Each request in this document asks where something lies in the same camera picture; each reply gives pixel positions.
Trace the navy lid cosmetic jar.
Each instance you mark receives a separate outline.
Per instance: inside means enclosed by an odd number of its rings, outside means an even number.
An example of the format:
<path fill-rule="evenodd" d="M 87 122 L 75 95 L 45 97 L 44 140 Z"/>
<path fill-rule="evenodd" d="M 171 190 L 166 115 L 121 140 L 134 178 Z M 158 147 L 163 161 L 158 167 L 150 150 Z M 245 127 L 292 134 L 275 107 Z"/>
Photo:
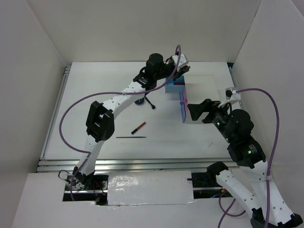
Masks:
<path fill-rule="evenodd" d="M 134 103 L 137 106 L 141 106 L 144 104 L 144 102 L 145 102 L 145 98 L 141 98 L 141 99 L 136 100 Z"/>

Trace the pink drawer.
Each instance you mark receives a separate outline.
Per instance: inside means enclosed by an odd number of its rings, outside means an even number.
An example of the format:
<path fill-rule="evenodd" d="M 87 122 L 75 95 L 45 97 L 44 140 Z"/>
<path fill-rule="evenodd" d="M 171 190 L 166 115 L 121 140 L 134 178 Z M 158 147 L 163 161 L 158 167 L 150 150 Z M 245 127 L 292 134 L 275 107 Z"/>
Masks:
<path fill-rule="evenodd" d="M 183 102 L 184 102 L 184 107 L 185 107 L 185 113 L 188 113 L 188 98 L 187 98 L 187 92 L 186 92 L 186 88 L 184 88 L 183 91 Z"/>

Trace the white drawer organizer box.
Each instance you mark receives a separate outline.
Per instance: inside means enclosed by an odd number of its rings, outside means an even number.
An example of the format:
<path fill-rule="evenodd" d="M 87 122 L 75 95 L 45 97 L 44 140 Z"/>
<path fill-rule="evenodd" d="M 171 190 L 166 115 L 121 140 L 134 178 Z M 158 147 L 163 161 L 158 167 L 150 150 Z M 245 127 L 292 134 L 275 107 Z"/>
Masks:
<path fill-rule="evenodd" d="M 189 104 L 200 104 L 205 99 L 219 101 L 213 75 L 186 75 L 184 80 Z M 197 121 L 193 121 L 188 110 L 186 124 L 200 124 L 206 116 L 207 114 L 203 113 Z"/>

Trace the white foil-taped cover panel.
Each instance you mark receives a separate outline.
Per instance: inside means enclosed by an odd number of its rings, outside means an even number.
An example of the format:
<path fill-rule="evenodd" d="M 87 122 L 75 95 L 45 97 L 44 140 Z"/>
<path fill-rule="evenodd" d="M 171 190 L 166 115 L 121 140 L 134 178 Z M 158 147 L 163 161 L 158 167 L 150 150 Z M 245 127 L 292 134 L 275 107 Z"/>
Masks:
<path fill-rule="evenodd" d="M 190 171 L 113 172 L 107 185 L 111 206 L 194 203 Z"/>

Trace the black angled makeup brush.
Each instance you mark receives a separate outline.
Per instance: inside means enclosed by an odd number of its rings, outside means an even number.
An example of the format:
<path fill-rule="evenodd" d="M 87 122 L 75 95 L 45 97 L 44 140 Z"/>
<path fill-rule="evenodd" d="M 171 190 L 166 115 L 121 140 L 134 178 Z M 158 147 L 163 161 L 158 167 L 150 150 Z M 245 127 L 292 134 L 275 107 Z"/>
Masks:
<path fill-rule="evenodd" d="M 146 95 L 144 96 L 144 99 L 147 101 L 147 103 L 151 106 L 153 110 L 156 109 L 156 106 L 148 99 Z"/>

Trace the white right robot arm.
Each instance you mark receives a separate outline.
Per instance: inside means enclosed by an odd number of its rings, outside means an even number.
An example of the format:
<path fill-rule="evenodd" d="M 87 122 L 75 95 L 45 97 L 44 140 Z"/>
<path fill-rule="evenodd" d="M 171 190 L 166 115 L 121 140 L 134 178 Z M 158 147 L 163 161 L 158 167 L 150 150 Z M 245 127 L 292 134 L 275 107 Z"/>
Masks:
<path fill-rule="evenodd" d="M 250 115 L 242 109 L 223 107 L 210 99 L 200 104 L 189 104 L 192 120 L 203 113 L 203 123 L 213 123 L 228 142 L 228 153 L 247 176 L 254 191 L 241 184 L 223 162 L 207 168 L 207 182 L 225 188 L 244 208 L 254 228 L 296 228 L 303 223 L 300 215 L 293 213 L 282 198 L 274 180 L 267 175 L 268 162 L 259 143 L 251 136 L 254 127 Z"/>

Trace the purple drawer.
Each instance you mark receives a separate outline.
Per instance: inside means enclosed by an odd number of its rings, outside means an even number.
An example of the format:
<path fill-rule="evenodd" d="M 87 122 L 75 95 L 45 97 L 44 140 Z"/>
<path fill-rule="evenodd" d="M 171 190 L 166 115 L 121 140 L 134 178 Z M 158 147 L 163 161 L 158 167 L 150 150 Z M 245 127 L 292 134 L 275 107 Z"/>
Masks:
<path fill-rule="evenodd" d="M 179 93 L 179 97 L 180 97 L 182 122 L 186 123 L 187 114 L 185 113 L 185 107 L 184 107 L 184 102 L 183 102 L 183 93 Z"/>

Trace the blue drawer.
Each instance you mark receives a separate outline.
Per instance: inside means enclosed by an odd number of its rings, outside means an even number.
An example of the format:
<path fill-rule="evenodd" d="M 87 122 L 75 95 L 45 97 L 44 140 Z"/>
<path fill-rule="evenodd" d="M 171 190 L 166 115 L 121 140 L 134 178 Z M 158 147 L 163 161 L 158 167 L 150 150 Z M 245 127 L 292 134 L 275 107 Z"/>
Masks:
<path fill-rule="evenodd" d="M 181 76 L 177 81 L 175 82 L 184 82 L 184 76 Z M 173 93 L 183 93 L 185 85 L 173 85 L 175 83 L 172 79 L 164 86 L 165 87 L 165 93 L 173 94 Z"/>

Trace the aluminium frame rail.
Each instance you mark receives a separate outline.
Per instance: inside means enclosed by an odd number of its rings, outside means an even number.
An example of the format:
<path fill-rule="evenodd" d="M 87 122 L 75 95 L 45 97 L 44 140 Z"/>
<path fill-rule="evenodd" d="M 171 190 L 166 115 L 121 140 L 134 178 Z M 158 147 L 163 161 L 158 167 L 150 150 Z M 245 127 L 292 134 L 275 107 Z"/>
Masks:
<path fill-rule="evenodd" d="M 95 171 L 162 171 L 162 170 L 202 170 L 215 163 L 215 159 L 140 159 L 140 160 L 97 160 Z M 76 160 L 40 160 L 36 172 L 72 171 Z"/>

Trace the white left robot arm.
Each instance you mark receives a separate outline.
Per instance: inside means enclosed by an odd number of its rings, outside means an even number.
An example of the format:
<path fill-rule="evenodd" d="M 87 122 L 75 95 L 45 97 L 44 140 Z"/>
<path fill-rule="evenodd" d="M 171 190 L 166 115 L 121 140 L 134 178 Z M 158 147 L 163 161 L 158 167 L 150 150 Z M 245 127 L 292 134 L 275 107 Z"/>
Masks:
<path fill-rule="evenodd" d="M 158 53 L 151 54 L 133 81 L 119 95 L 104 101 L 94 101 L 86 120 L 87 138 L 83 155 L 74 167 L 73 175 L 76 184 L 86 190 L 93 185 L 95 163 L 104 142 L 114 133 L 115 118 L 129 105 L 144 98 L 150 90 L 157 86 L 157 81 L 171 78 L 176 80 L 189 71 L 188 60 L 184 54 L 176 53 L 167 62 Z"/>

